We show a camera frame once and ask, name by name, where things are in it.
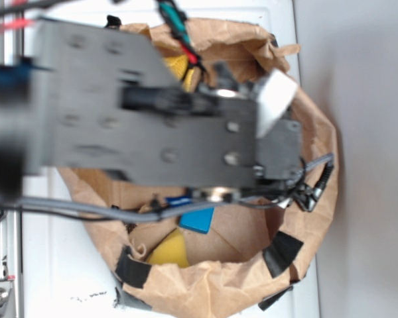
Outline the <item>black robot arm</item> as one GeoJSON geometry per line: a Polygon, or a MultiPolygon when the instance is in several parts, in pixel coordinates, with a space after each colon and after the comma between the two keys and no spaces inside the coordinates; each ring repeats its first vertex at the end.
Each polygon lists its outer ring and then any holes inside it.
{"type": "Polygon", "coordinates": [[[281,193],[299,176],[295,82],[240,83],[223,61],[187,92],[140,34],[42,20],[33,59],[0,66],[0,202],[45,166],[100,169],[211,199],[281,193]]]}

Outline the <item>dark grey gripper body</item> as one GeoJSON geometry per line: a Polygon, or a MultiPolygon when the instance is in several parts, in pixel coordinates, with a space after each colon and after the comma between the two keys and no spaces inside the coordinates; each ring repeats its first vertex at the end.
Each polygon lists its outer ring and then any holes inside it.
{"type": "Polygon", "coordinates": [[[213,68],[215,88],[199,88],[217,105],[200,124],[198,197],[236,202],[258,195],[272,200],[288,196],[304,174],[301,125],[291,118],[291,104],[263,138],[256,138],[255,84],[261,78],[239,83],[226,63],[213,68]]]}

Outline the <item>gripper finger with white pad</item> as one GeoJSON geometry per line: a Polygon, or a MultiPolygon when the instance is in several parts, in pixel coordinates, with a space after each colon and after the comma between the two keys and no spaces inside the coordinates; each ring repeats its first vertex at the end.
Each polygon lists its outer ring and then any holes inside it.
{"type": "Polygon", "coordinates": [[[299,86],[284,72],[273,69],[255,84],[256,138],[263,138],[286,112],[299,86]]]}

